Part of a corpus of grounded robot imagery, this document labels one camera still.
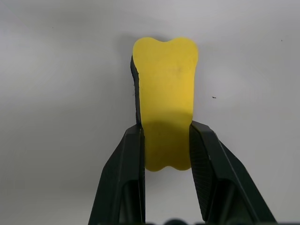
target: bone-shaped object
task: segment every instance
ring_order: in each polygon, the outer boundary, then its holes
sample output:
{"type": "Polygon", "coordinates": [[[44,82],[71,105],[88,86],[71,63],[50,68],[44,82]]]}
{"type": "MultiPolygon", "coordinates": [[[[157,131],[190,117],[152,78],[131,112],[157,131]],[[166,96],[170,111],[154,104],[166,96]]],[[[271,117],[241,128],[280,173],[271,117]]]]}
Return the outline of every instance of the bone-shaped object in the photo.
{"type": "Polygon", "coordinates": [[[133,47],[133,61],[139,76],[146,168],[189,169],[197,45],[183,37],[167,42],[144,37],[133,47]]]}

